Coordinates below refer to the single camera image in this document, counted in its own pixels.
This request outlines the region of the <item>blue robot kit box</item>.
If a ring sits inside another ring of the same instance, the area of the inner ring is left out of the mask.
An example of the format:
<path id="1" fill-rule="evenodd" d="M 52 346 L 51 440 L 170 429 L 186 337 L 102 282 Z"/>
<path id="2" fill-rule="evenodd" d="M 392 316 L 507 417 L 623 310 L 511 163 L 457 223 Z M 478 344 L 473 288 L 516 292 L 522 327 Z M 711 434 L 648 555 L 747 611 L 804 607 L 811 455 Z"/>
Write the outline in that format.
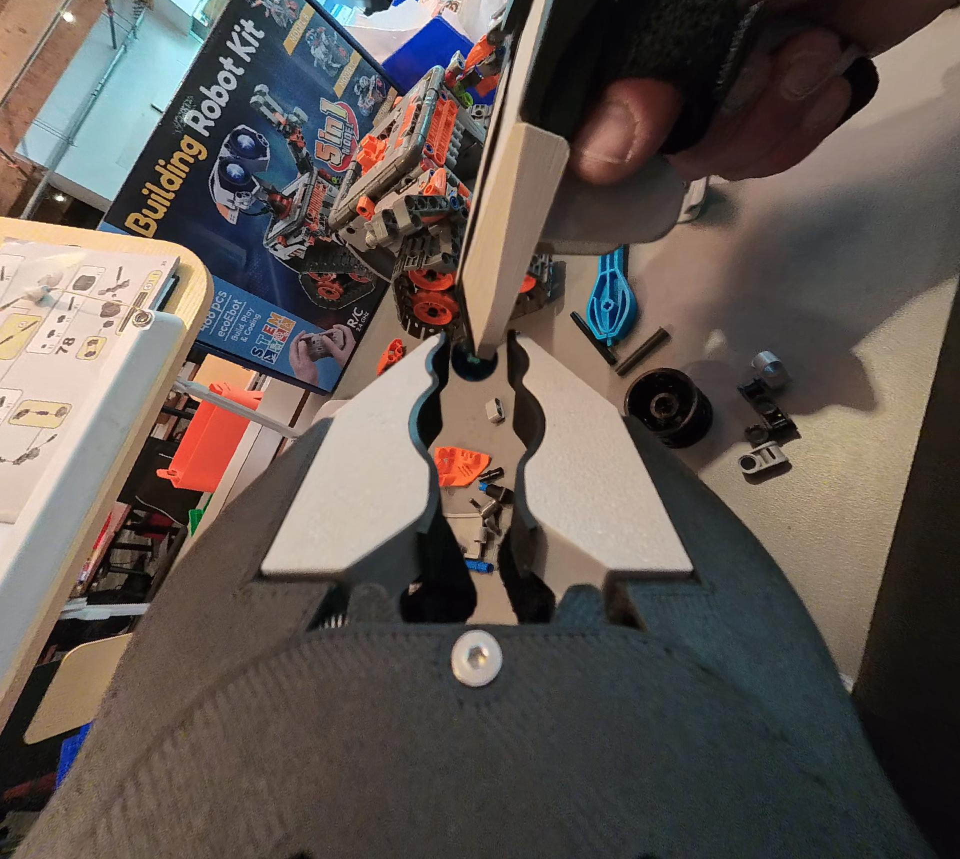
<path id="1" fill-rule="evenodd" d="M 228 0 L 101 227 L 200 259 L 209 351 L 331 393 L 386 290 L 332 209 L 397 96 L 316 0 Z"/>

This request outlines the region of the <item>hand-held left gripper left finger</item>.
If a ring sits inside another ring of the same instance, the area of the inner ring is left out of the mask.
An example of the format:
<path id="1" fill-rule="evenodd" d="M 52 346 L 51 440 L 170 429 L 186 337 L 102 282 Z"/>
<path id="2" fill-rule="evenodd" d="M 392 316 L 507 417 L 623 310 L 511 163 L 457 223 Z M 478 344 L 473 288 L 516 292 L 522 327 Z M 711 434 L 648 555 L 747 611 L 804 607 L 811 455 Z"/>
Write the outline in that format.
<path id="1" fill-rule="evenodd" d="M 442 428 L 450 342 L 422 342 L 330 420 L 261 563 L 276 580 L 412 584 L 439 512 L 429 445 Z"/>

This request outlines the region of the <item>orange angled panel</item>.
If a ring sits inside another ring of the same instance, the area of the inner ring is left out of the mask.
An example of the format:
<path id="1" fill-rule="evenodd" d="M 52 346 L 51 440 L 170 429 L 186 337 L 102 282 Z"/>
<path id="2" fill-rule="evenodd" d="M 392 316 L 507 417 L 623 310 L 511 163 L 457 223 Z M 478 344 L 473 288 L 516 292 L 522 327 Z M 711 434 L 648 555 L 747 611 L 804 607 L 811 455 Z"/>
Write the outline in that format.
<path id="1" fill-rule="evenodd" d="M 471 485 L 490 465 L 491 456 L 463 447 L 437 446 L 434 462 L 442 489 Z"/>

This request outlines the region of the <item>blue translucent ball piece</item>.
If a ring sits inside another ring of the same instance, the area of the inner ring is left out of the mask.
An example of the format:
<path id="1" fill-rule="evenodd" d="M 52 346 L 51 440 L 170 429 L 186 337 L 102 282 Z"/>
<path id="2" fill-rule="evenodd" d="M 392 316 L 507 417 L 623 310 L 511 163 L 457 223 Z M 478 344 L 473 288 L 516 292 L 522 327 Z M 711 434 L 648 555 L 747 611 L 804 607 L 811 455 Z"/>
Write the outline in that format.
<path id="1" fill-rule="evenodd" d="M 469 382 L 485 381 L 498 367 L 497 351 L 492 352 L 488 358 L 481 357 L 465 338 L 452 346 L 449 359 L 452 372 Z"/>

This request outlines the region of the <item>black toy wheel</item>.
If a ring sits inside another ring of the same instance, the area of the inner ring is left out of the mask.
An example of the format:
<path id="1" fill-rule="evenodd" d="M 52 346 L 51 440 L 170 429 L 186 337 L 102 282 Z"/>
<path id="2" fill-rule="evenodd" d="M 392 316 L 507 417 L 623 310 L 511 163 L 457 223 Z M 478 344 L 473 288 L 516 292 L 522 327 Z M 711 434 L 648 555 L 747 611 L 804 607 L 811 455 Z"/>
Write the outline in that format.
<path id="1" fill-rule="evenodd" d="M 714 424 L 708 397 L 690 376 L 673 368 L 652 369 L 636 378 L 626 392 L 624 407 L 627 416 L 674 450 L 700 443 Z"/>

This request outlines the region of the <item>blue plastic tool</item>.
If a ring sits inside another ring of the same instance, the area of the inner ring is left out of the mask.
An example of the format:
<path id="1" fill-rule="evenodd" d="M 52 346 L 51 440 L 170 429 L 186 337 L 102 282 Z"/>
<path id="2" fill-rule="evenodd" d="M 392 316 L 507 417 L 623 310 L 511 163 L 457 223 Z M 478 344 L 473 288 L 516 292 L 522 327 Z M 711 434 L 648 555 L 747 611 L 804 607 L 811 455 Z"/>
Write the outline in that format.
<path id="1" fill-rule="evenodd" d="M 620 244 L 597 260 L 597 271 L 589 293 L 585 321 L 603 347 L 610 349 L 633 330 L 639 304 L 628 279 L 629 245 Z"/>

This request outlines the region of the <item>grey holed connector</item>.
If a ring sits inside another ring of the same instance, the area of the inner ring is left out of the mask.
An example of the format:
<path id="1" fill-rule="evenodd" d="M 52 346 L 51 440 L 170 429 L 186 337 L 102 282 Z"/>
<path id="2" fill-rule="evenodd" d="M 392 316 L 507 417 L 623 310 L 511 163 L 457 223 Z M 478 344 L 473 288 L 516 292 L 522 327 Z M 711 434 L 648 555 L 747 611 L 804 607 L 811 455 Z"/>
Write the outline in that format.
<path id="1" fill-rule="evenodd" d="M 737 466 L 747 480 L 762 482 L 784 474 L 791 463 L 780 445 L 768 441 L 741 454 Z"/>

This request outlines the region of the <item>orange bin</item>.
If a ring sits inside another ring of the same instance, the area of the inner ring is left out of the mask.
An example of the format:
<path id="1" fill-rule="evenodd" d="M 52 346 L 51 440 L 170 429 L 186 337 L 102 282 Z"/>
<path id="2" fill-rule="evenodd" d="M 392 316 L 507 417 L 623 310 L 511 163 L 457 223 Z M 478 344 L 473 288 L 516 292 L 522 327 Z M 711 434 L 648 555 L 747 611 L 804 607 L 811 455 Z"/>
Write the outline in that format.
<path id="1" fill-rule="evenodd" d="M 170 466 L 156 476 L 177 489 L 214 493 L 248 425 L 247 418 L 202 400 Z"/>

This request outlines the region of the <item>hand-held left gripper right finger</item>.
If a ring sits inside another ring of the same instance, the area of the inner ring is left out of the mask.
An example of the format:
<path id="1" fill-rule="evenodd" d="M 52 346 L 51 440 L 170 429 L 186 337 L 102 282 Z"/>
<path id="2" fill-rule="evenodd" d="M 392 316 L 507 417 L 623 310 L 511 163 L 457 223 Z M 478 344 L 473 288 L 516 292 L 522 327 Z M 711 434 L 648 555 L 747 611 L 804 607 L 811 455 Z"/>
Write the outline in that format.
<path id="1" fill-rule="evenodd" d="M 618 409 L 531 337 L 511 333 L 515 473 L 510 548 L 549 589 L 655 576 L 693 565 Z"/>

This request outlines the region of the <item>short black cross axle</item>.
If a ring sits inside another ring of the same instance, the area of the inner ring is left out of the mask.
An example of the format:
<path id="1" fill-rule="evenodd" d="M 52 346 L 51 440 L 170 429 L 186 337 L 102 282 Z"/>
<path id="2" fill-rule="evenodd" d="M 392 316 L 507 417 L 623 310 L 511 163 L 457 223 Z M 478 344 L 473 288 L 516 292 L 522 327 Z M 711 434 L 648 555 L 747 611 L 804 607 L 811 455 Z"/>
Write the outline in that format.
<path id="1" fill-rule="evenodd" d="M 584 319 L 581 313 L 577 311 L 570 312 L 570 319 L 577 329 L 581 332 L 582 336 L 588 341 L 591 347 L 601 356 L 604 362 L 611 368 L 615 368 L 618 364 L 618 359 L 615 353 L 610 349 L 606 342 L 594 335 L 594 331 L 591 329 L 590 325 Z"/>

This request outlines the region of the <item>instruction booklet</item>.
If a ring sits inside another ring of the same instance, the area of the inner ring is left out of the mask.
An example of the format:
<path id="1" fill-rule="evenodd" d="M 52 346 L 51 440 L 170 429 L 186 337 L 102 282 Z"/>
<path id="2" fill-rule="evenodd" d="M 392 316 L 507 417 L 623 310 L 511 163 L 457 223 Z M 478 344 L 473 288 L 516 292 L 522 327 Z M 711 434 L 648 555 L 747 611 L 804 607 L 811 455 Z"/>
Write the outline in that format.
<path id="1" fill-rule="evenodd" d="M 103 395 L 179 266 L 174 254 L 5 237 L 1 248 L 1 521 L 16 522 Z"/>

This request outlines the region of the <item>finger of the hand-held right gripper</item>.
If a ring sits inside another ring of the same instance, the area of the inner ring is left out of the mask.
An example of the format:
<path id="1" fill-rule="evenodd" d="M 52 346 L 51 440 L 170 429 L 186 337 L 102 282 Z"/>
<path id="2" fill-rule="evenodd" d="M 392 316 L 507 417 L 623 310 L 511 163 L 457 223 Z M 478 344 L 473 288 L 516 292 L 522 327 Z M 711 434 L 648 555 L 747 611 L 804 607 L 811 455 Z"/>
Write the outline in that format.
<path id="1" fill-rule="evenodd" d="M 459 285 L 473 354 L 491 359 L 507 330 L 529 261 L 570 157 L 569 141 L 526 121 L 522 101 L 532 78 L 549 0 L 533 0 L 510 55 L 486 143 L 482 175 L 462 253 Z"/>

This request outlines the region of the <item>tracked toy robot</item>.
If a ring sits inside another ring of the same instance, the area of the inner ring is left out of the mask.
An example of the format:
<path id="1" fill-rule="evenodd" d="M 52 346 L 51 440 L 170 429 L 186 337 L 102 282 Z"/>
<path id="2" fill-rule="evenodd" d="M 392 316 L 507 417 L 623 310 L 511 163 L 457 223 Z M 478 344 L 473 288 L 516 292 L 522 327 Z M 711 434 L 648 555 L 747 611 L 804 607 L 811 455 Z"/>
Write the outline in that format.
<path id="1" fill-rule="evenodd" d="M 457 272 L 504 52 L 495 28 L 428 69 L 361 139 L 329 215 L 418 339 L 463 333 Z"/>

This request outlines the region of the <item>black angled connector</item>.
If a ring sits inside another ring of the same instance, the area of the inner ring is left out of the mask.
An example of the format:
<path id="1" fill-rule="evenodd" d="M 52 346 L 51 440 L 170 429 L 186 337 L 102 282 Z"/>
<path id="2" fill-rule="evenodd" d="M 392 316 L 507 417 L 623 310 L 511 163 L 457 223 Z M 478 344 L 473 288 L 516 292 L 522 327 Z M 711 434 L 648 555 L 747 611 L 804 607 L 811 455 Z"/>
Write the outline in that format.
<path id="1" fill-rule="evenodd" d="M 757 421 L 745 429 L 745 438 L 751 447 L 782 445 L 798 438 L 793 418 L 783 411 L 761 378 L 738 385 L 737 391 L 757 415 Z"/>

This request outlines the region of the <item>blue storage bin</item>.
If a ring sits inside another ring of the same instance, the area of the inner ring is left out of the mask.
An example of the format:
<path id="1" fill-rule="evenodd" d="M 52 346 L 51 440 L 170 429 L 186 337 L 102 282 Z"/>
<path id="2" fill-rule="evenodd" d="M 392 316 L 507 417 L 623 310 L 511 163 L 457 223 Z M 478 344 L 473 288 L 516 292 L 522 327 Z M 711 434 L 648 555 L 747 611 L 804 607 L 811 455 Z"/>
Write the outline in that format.
<path id="1" fill-rule="evenodd" d="M 431 68 L 446 69 L 456 53 L 468 56 L 484 35 L 468 33 L 455 10 L 430 1 L 404 0 L 375 18 L 378 44 L 369 49 L 401 92 Z"/>

